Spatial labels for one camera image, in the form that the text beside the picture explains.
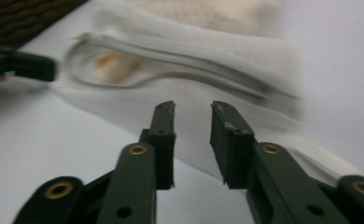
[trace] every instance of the black object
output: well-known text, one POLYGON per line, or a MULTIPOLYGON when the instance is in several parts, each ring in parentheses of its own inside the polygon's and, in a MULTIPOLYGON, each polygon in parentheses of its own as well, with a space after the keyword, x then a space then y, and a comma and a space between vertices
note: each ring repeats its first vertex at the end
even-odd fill
POLYGON ((55 78, 55 69, 52 59, 0 46, 0 75, 14 71, 18 77, 51 82, 55 78))
POLYGON ((230 189, 247 189, 256 223, 364 223, 364 176, 333 188, 309 177, 283 148, 257 143, 238 111, 212 104, 211 145, 230 189))
MULTIPOLYGON (((232 105, 214 101, 212 108, 220 172, 230 189, 247 189, 256 223, 364 223, 364 176, 344 176, 336 188, 316 181, 283 147, 258 143, 232 105)), ((156 190, 174 184, 174 115, 173 102, 158 105, 150 129, 122 150, 114 171, 86 186, 74 177, 50 180, 15 223, 155 223, 156 190)))
POLYGON ((156 190, 174 184, 174 108, 172 101, 156 107, 150 129, 121 151, 115 170, 86 186, 74 177, 50 180, 14 223, 155 223, 156 190))
POLYGON ((0 0, 0 44, 18 49, 87 0, 0 0))

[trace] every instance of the food item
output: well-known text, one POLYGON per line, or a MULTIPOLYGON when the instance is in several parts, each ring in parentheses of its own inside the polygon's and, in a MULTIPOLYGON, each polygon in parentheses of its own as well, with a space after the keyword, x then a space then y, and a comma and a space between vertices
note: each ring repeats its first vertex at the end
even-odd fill
POLYGON ((95 61, 95 71, 102 81, 119 83, 139 64, 140 58, 117 51, 99 56, 95 61))

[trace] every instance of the white table surface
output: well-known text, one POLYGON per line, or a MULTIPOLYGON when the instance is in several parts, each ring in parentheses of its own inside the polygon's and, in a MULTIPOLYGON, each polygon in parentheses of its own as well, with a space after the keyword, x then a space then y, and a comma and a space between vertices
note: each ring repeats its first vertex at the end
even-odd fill
MULTIPOLYGON (((364 1, 284 2, 281 36, 300 50, 301 134, 364 171, 364 1)), ((96 8, 95 2, 85 4, 22 50, 60 60, 74 43, 69 37, 87 30, 96 8)), ((72 175, 87 183, 108 172, 119 150, 137 139, 52 89, 3 92, 0 223, 10 223, 53 177, 72 175)), ((175 181, 176 189, 158 194, 158 223, 252 223, 244 196, 212 176, 176 160, 175 181), (233 203, 225 209, 227 202, 233 203)))

